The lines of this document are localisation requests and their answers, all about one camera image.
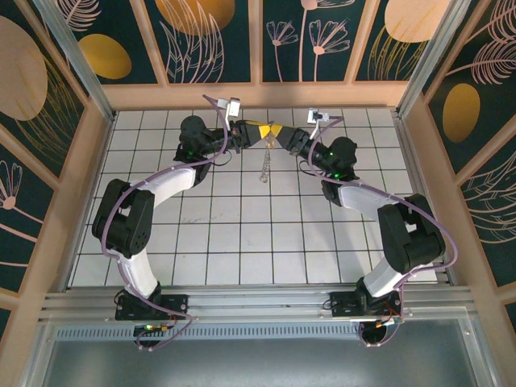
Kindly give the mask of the aluminium frame post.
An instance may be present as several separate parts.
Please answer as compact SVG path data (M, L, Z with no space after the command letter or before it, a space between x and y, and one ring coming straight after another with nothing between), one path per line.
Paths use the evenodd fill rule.
M80 48L75 32L87 32L102 13L99 0L30 0L108 123L114 111Z
M410 78L406 91L397 106L397 116L404 119L422 91L423 86L436 67L437 62L450 44L455 30L467 13L471 0L451 0L434 35L426 45Z

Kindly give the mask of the aluminium side rail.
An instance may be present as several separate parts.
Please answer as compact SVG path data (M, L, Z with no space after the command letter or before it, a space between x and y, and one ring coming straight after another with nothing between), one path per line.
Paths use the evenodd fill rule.
M422 194L427 198L432 214L437 217L435 206L432 203L430 193L422 174L421 165L416 154L413 140L410 138L410 131L404 120L397 113L393 116L393 124L397 133L403 159L410 180L413 192ZM454 279L449 274L450 267L443 267L455 257L453 246L450 245L449 238L443 234L445 243L445 253L436 258L431 264L427 264L423 269L411 275L409 281L413 283L440 283L452 284Z

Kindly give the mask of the perforated metal strip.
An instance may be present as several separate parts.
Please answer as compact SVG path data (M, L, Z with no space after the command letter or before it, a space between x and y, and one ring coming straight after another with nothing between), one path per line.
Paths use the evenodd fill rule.
M57 341L133 341L139 334L137 326L67 326L56 331ZM284 323L284 324L194 324L180 339L300 339L355 338L356 324Z

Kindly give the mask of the aluminium mounting rail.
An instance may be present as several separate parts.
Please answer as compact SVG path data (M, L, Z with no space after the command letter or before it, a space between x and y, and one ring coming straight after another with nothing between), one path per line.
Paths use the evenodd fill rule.
M350 286L235 285L168 286L164 295L184 294L188 312L197 323L317 322L331 319L324 310L330 294L347 292ZM115 287L72 288L49 293L39 323L112 323ZM475 314L476 306L465 286L409 283L404 289L403 314L407 319L456 318Z

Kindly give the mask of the silver chain necklace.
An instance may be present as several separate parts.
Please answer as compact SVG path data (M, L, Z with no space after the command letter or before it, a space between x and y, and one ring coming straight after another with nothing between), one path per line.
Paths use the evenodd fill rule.
M281 146L277 143L277 146L274 149L277 149L280 147ZM260 182L264 183L264 184L268 183L269 176L270 176L272 150L268 150L266 147L264 150L264 159L263 159L262 169L261 169L261 172L259 175Z

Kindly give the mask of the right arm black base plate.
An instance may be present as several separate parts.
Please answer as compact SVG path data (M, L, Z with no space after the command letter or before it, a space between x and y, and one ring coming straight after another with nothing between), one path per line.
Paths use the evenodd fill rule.
M386 321L402 315L400 293L396 291L378 298L358 289L353 292L332 292L326 307L333 318L358 322Z

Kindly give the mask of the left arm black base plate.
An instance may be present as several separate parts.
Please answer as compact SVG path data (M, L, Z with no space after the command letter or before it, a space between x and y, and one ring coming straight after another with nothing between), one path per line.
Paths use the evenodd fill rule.
M188 297L186 295L162 295L158 301L162 308L186 313ZM145 302L129 293L123 293L117 298L114 319L116 321L161 321L170 318L170 315L150 307Z

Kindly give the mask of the grey metal sheet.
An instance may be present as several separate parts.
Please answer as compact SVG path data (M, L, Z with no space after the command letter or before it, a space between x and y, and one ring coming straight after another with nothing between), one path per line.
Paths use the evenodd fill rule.
M506 387L466 318L405 322L380 347L355 338L57 341L46 326L23 387Z

